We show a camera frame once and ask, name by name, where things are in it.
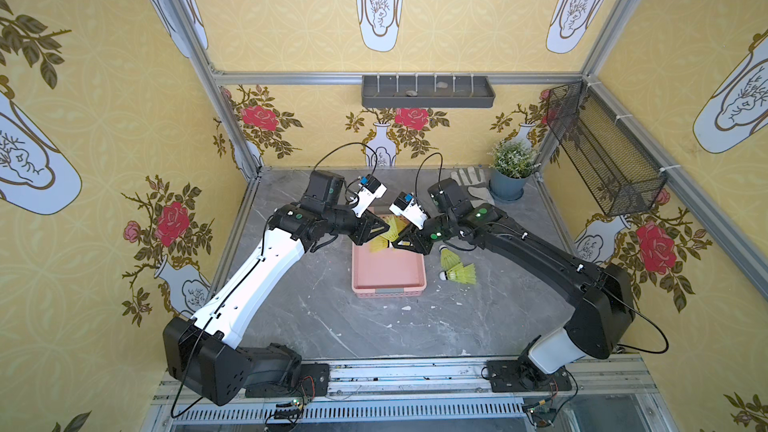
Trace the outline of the grey white work glove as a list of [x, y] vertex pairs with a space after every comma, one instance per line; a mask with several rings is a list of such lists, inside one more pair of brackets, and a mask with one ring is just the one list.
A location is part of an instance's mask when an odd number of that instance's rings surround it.
[[452, 171], [450, 177], [465, 190], [470, 196], [470, 202], [474, 207], [481, 204], [495, 204], [495, 200], [489, 189], [489, 181], [482, 168], [469, 166]]

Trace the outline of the pink perforated storage basket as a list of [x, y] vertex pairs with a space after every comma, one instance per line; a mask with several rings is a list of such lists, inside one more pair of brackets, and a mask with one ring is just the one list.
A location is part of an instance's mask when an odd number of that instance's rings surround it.
[[352, 246], [351, 286], [359, 298], [419, 296], [426, 288], [420, 254], [389, 247], [371, 253], [368, 244]]

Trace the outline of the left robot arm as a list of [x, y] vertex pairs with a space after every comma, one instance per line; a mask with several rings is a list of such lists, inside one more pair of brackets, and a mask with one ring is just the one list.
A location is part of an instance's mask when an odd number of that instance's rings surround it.
[[301, 356], [271, 344], [242, 346], [246, 329], [283, 275], [304, 255], [339, 236], [362, 246], [388, 231], [370, 211], [385, 185], [368, 174], [355, 198], [345, 197], [345, 180], [313, 171], [301, 199], [276, 209], [267, 219], [261, 242], [234, 276], [189, 319], [172, 319], [163, 331], [170, 375], [217, 406], [243, 388], [297, 387]]

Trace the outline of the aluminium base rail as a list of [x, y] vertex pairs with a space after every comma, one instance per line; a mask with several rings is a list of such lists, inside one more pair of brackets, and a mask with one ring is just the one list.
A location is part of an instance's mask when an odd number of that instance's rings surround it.
[[[143, 431], [513, 430], [534, 431], [523, 404], [550, 401], [550, 428], [539, 431], [674, 431], [677, 426], [643, 360], [613, 355], [582, 359], [565, 369], [570, 392], [494, 393], [482, 375], [509, 356], [319, 359], [329, 363], [327, 395], [247, 398], [242, 390], [217, 406], [165, 377], [141, 425]], [[298, 399], [302, 418], [272, 420], [275, 405]]]

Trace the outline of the yellow shuttlecock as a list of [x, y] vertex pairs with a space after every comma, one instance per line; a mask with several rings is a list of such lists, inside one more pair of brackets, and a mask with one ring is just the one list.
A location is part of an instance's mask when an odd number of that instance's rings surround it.
[[456, 264], [448, 270], [439, 273], [439, 278], [444, 281], [452, 281], [459, 284], [475, 285], [477, 283], [476, 268], [474, 264]]
[[390, 243], [396, 242], [400, 233], [410, 225], [406, 219], [395, 215], [386, 216], [385, 221], [389, 229], [383, 237]]
[[371, 253], [377, 253], [386, 250], [389, 247], [389, 241], [384, 237], [376, 237], [368, 243], [368, 248]]
[[462, 266], [461, 258], [450, 247], [442, 245], [439, 248], [440, 267], [442, 271], [448, 272], [456, 266]]

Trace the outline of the grey wall shelf tray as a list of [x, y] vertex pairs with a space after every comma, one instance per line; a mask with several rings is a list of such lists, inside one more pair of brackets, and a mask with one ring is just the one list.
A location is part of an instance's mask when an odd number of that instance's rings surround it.
[[475, 74], [365, 75], [365, 108], [491, 108], [496, 99], [487, 76]]

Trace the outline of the small circuit board right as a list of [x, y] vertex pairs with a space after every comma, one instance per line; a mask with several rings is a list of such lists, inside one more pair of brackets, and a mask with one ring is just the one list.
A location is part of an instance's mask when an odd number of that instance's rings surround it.
[[550, 428], [553, 425], [557, 408], [552, 406], [550, 401], [540, 400], [524, 403], [523, 411], [529, 425], [534, 431], [539, 431]]

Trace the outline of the small circuit board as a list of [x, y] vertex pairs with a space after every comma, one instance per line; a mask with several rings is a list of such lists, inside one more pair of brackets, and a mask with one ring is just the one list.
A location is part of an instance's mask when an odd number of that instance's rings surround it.
[[304, 403], [298, 399], [294, 399], [290, 402], [276, 404], [271, 419], [285, 420], [291, 423], [295, 423], [302, 418], [304, 407]]
[[529, 425], [534, 431], [539, 431], [550, 428], [553, 425], [557, 408], [552, 406], [550, 401], [540, 400], [524, 403], [523, 411]]

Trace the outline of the green plant in blue pot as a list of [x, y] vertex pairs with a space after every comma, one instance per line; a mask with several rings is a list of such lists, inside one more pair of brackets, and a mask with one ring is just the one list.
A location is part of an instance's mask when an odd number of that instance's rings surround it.
[[535, 169], [535, 150], [525, 142], [509, 140], [497, 143], [491, 155], [489, 188], [492, 196], [501, 202], [519, 200]]

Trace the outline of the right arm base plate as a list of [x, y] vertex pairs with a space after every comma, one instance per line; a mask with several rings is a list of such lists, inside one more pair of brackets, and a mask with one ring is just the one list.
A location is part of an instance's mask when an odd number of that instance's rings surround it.
[[528, 360], [491, 360], [486, 363], [482, 375], [490, 382], [494, 393], [532, 392], [555, 395], [574, 389], [574, 383], [564, 367], [552, 374], [546, 374]]

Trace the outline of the small circuit board left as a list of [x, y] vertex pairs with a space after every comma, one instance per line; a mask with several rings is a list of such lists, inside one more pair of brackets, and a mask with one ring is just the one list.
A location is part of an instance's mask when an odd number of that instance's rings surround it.
[[276, 404], [271, 419], [285, 420], [291, 423], [295, 423], [302, 418], [304, 407], [304, 403], [298, 399], [294, 399], [290, 402]]

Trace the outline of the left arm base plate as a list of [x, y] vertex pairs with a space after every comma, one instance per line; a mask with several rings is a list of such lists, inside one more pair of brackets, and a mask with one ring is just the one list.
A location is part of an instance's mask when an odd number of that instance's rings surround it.
[[330, 383], [329, 363], [307, 363], [288, 371], [256, 371], [244, 383], [247, 398], [298, 397], [327, 395]]

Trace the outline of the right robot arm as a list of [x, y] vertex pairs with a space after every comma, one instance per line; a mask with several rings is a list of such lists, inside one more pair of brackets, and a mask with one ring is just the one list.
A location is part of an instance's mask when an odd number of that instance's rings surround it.
[[509, 214], [470, 194], [453, 179], [428, 190], [437, 207], [430, 216], [412, 194], [400, 193], [390, 211], [408, 221], [393, 245], [427, 255], [437, 242], [457, 238], [522, 266], [566, 300], [574, 311], [560, 328], [534, 339], [518, 359], [518, 372], [541, 382], [583, 357], [606, 359], [619, 345], [636, 312], [626, 270], [601, 267], [529, 232]]

